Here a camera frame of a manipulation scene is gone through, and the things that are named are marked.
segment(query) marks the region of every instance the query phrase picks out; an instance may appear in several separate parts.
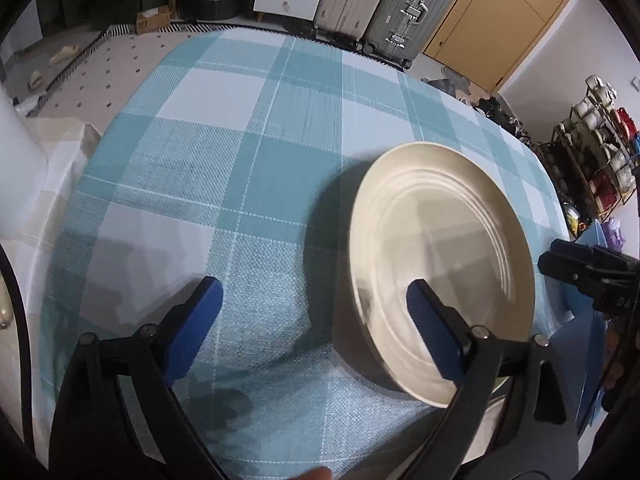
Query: slipper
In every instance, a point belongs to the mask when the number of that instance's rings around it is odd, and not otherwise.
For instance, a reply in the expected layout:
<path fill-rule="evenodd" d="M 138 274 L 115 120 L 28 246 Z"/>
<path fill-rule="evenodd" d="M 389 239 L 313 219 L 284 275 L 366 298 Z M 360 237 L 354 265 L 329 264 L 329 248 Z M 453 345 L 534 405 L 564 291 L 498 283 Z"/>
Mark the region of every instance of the slipper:
<path fill-rule="evenodd" d="M 27 83 L 27 88 L 29 92 L 35 92 L 40 85 L 42 84 L 42 74 L 37 70 L 34 70 L 31 73 L 31 77 L 29 78 L 29 82 Z"/>
<path fill-rule="evenodd" d="M 66 45 L 62 47 L 59 53 L 49 59 L 49 66 L 54 66 L 60 61 L 64 61 L 65 59 L 69 59 L 70 57 L 75 57 L 78 52 L 80 52 L 79 45 Z"/>

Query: drawer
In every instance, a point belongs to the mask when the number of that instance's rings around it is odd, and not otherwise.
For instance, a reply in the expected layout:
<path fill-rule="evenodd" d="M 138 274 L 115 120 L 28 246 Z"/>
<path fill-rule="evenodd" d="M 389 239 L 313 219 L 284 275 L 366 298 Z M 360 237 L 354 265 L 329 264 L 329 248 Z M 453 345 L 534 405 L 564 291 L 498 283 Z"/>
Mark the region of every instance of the drawer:
<path fill-rule="evenodd" d="M 254 10 L 312 20 L 320 0 L 255 0 Z"/>

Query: cardboard box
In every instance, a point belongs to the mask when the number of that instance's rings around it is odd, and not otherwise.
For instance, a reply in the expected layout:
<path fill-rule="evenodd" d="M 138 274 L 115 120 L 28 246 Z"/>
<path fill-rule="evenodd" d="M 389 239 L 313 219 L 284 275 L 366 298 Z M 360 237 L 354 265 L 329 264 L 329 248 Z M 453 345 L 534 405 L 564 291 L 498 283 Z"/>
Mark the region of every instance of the cardboard box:
<path fill-rule="evenodd" d="M 159 28 L 168 27 L 171 22 L 169 7 L 164 5 L 155 9 L 143 10 L 136 18 L 136 33 L 145 34 Z"/>

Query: black cable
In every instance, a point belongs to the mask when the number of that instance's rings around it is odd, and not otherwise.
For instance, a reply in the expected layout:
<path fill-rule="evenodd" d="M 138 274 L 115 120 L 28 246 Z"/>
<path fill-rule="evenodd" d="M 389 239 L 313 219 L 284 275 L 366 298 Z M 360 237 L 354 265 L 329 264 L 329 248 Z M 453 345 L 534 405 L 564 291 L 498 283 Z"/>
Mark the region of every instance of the black cable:
<path fill-rule="evenodd" d="M 22 414 L 22 439 L 26 446 L 35 454 L 33 441 L 33 415 L 31 413 L 31 348 L 29 345 L 29 329 L 24 303 L 20 294 L 20 286 L 15 277 L 9 258 L 0 244 L 0 274 L 4 279 L 6 290 L 9 292 L 14 308 L 15 329 L 18 333 L 18 354 L 20 360 L 20 403 Z"/>
<path fill-rule="evenodd" d="M 631 309 L 631 316 L 629 316 L 629 319 L 626 320 L 625 329 L 622 332 L 622 336 L 620 336 L 620 341 L 618 341 L 618 345 L 616 346 L 616 350 L 615 350 L 615 352 L 613 352 L 613 355 L 611 356 L 611 359 L 609 360 L 609 363 L 607 364 L 607 367 L 605 368 L 604 372 L 602 373 L 602 375 L 600 377 L 600 380 L 598 381 L 598 386 L 596 387 L 595 391 L 591 395 L 591 399 L 589 400 L 589 404 L 587 406 L 587 410 L 584 412 L 584 415 L 582 416 L 582 420 L 580 421 L 580 424 L 578 425 L 578 435 L 581 435 L 582 432 L 584 431 L 584 428 L 586 427 L 587 420 L 589 420 L 591 409 L 593 408 L 593 405 L 596 402 L 596 399 L 598 398 L 598 395 L 600 394 L 600 389 L 602 388 L 602 385 L 604 384 L 605 379 L 609 375 L 609 372 L 611 371 L 611 367 L 613 366 L 613 363 L 615 363 L 618 360 L 618 356 L 620 355 L 620 351 L 622 350 L 622 345 L 626 342 L 626 339 L 631 335 L 630 334 L 631 331 L 632 331 L 631 330 L 632 329 L 631 321 L 634 318 L 634 316 L 636 315 L 636 307 L 638 306 L 638 299 L 640 299 L 640 279 L 638 279 L 636 281 L 636 300 L 634 301 L 634 306 Z"/>

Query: white cylinder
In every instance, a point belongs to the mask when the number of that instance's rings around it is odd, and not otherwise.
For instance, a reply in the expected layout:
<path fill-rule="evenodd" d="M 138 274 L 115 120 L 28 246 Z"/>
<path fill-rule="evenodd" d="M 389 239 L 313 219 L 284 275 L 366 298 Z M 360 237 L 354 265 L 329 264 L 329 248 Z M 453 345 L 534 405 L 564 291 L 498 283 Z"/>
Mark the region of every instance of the white cylinder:
<path fill-rule="evenodd" d="M 0 238 L 11 240 L 29 219 L 47 177 L 47 155 L 0 90 Z"/>

